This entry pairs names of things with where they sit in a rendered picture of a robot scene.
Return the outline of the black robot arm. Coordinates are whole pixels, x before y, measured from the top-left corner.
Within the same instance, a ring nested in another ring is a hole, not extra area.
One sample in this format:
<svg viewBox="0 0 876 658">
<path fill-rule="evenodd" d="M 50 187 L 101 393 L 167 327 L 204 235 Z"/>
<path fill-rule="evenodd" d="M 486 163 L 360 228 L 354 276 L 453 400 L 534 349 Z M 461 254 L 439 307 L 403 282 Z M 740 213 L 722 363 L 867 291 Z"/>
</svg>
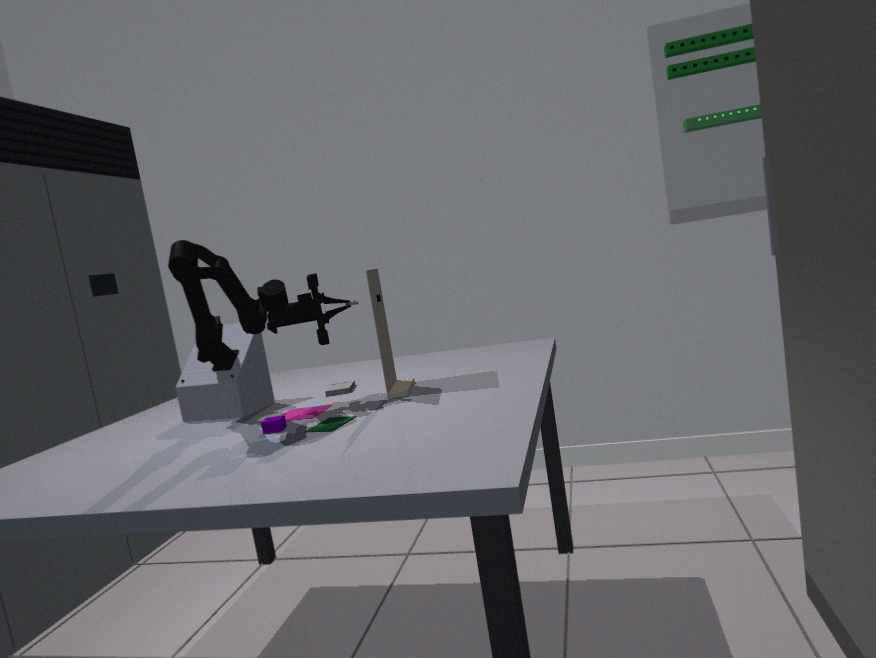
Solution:
<svg viewBox="0 0 876 658">
<path fill-rule="evenodd" d="M 211 267 L 198 267 L 197 258 Z M 181 282 L 188 306 L 195 323 L 197 360 L 211 362 L 212 371 L 231 370 L 238 350 L 231 350 L 222 342 L 220 316 L 210 314 L 200 279 L 213 279 L 219 284 L 235 307 L 243 331 L 258 334 L 267 329 L 277 334 L 277 327 L 293 325 L 290 304 L 285 285 L 280 280 L 270 280 L 257 288 L 259 298 L 252 299 L 222 256 L 215 255 L 205 247 L 187 240 L 174 242 L 171 247 L 169 269 Z M 314 321 L 321 317 L 319 301 L 312 300 L 311 293 L 297 295 L 299 309 L 297 321 Z M 295 305 L 296 304 L 296 305 Z M 268 314 L 267 314 L 268 312 Z"/>
</svg>

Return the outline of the magenta translucent square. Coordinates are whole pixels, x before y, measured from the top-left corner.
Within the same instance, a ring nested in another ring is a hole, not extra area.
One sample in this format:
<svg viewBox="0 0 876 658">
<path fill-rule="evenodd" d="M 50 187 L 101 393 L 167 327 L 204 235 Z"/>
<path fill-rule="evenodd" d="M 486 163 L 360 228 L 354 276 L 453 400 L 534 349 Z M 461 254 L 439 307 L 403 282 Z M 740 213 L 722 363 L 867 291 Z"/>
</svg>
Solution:
<svg viewBox="0 0 876 658">
<path fill-rule="evenodd" d="M 284 414 L 282 414 L 280 416 L 285 415 L 286 421 L 299 420 L 299 419 L 309 419 L 309 418 L 316 417 L 317 415 L 319 415 L 320 413 L 325 411 L 330 406 L 332 406 L 332 405 L 290 409 L 289 411 L 285 412 Z"/>
</svg>

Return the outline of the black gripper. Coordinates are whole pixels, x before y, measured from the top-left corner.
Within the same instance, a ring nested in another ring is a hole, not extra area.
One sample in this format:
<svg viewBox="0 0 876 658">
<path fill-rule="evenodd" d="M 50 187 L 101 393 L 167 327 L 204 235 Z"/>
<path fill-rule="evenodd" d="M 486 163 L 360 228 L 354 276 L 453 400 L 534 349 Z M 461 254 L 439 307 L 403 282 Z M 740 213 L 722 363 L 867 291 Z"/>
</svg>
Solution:
<svg viewBox="0 0 876 658">
<path fill-rule="evenodd" d="M 324 293 L 321 293 L 321 294 L 318 293 L 317 287 L 319 284 L 318 284 L 317 273 L 309 274 L 309 275 L 307 275 L 306 278 L 307 278 L 307 283 L 308 283 L 308 289 L 311 290 L 313 299 L 317 299 L 319 301 L 319 309 L 321 311 L 321 317 L 316 318 L 317 324 L 318 324 L 318 329 L 317 329 L 318 342 L 320 345 L 330 344 L 328 332 L 325 329 L 324 324 L 325 323 L 328 324 L 330 318 L 332 318 L 333 316 L 335 316 L 339 312 L 351 307 L 351 305 L 343 306 L 343 307 L 336 308 L 333 310 L 329 310 L 329 311 L 326 311 L 325 314 L 323 314 L 322 309 L 321 309 L 321 304 L 322 303 L 324 303 L 324 304 L 348 303 L 348 302 L 350 302 L 350 300 L 334 299 L 334 298 L 324 296 Z M 300 322 L 298 322 L 299 320 L 297 321 L 296 317 L 300 316 L 300 313 L 299 313 L 298 308 L 294 309 L 294 303 L 298 303 L 298 302 L 289 303 L 293 324 L 305 323 L 305 321 L 300 321 Z M 316 320 L 314 320 L 314 321 L 316 321 Z"/>
</svg>

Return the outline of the purple cube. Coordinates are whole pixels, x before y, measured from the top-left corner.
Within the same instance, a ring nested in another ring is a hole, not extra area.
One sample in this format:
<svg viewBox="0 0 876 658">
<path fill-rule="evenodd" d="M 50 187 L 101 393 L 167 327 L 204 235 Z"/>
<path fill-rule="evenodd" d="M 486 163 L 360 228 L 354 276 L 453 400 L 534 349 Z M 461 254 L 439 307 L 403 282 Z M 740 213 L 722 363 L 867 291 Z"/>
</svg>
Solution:
<svg viewBox="0 0 876 658">
<path fill-rule="evenodd" d="M 269 417 L 261 422 L 263 434 L 282 432 L 286 427 L 285 415 Z"/>
</svg>

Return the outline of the beige panel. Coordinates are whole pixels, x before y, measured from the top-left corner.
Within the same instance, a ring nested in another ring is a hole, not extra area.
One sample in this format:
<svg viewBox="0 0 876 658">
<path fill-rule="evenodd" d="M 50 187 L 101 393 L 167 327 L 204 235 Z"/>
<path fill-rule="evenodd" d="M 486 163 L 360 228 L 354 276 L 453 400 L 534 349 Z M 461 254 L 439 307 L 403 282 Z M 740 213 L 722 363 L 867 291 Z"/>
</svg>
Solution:
<svg viewBox="0 0 876 658">
<path fill-rule="evenodd" d="M 378 269 L 366 270 L 387 397 L 408 396 L 414 378 L 397 380 Z"/>
</svg>

